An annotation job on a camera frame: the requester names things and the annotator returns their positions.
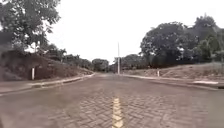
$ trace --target street light pole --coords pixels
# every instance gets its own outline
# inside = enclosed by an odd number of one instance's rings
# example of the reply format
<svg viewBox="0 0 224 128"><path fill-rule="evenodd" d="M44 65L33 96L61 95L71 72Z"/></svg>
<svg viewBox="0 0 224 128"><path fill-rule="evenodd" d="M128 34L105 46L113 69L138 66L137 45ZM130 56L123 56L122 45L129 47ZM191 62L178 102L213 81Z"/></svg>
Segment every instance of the street light pole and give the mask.
<svg viewBox="0 0 224 128"><path fill-rule="evenodd" d="M120 75L120 46L118 43L117 73Z"/></svg>

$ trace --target tree canopy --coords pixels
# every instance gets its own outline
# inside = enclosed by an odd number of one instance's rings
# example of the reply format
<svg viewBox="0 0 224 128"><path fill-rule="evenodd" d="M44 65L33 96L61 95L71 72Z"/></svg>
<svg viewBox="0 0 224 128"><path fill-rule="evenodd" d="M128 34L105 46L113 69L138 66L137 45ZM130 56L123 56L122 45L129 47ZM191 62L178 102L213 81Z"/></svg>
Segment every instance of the tree canopy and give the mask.
<svg viewBox="0 0 224 128"><path fill-rule="evenodd" d="M146 33L141 53L151 67L209 62L223 45L223 29L210 16L198 17L192 27L162 23Z"/></svg>
<svg viewBox="0 0 224 128"><path fill-rule="evenodd" d="M52 32L52 24L59 19L56 6L60 0L3 0L0 2L0 23L4 37L1 43L22 44L47 43L46 33Z"/></svg>

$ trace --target roadside vegetation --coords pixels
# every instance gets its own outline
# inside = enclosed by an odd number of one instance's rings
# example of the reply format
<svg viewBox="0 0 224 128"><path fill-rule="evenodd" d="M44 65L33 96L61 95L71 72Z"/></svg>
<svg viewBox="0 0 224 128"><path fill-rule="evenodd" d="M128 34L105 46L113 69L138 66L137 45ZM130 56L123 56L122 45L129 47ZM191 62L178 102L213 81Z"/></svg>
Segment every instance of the roadside vegetation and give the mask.
<svg viewBox="0 0 224 128"><path fill-rule="evenodd" d="M160 70L164 77L220 79L224 74L223 40L224 29L211 16L197 17L193 26L161 23L143 37L139 54L121 58L121 67L149 69L124 71L128 74L157 76Z"/></svg>
<svg viewBox="0 0 224 128"><path fill-rule="evenodd" d="M60 20L60 0L0 2L0 80L49 79L91 74L92 64L49 44L47 33Z"/></svg>
<svg viewBox="0 0 224 128"><path fill-rule="evenodd" d="M0 75L7 72L16 79L29 79L32 68L38 69L39 73L44 71L37 79L75 76L80 74L78 68L117 71L118 58L111 65L100 58L89 61L49 44L47 34L53 32L52 25L60 20L56 10L58 4L60 0L0 2ZM139 53L120 58L121 69L161 69L217 62L223 74L223 40L224 29L211 16L197 17L193 26L176 21L161 23L143 36Z"/></svg>

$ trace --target dirt embankment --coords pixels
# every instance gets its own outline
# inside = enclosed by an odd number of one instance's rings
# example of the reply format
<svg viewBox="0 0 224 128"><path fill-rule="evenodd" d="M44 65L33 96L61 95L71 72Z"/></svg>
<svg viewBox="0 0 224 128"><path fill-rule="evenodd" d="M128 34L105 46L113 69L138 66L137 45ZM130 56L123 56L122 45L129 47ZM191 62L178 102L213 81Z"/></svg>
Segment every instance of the dirt embankment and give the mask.
<svg viewBox="0 0 224 128"><path fill-rule="evenodd" d="M36 80L92 73L36 54L15 50L2 53L0 65L0 80L30 80L32 68L35 68Z"/></svg>
<svg viewBox="0 0 224 128"><path fill-rule="evenodd" d="M160 71L161 77L167 77L167 78L224 80L221 63L180 65L158 70ZM157 76L158 70L157 69L128 70L124 71L124 73L140 76Z"/></svg>

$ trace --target white post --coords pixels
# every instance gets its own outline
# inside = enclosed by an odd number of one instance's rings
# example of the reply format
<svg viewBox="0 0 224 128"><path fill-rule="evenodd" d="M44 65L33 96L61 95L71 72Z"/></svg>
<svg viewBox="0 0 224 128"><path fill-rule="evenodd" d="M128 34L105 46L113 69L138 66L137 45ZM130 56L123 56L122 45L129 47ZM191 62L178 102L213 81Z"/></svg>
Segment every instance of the white post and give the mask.
<svg viewBox="0 0 224 128"><path fill-rule="evenodd" d="M160 73L159 73L159 70L157 70L157 76L158 76L158 77L160 77Z"/></svg>
<svg viewBox="0 0 224 128"><path fill-rule="evenodd" d="M35 68L32 68L32 80L35 79Z"/></svg>
<svg viewBox="0 0 224 128"><path fill-rule="evenodd" d="M117 73L120 75L120 47L118 43Z"/></svg>

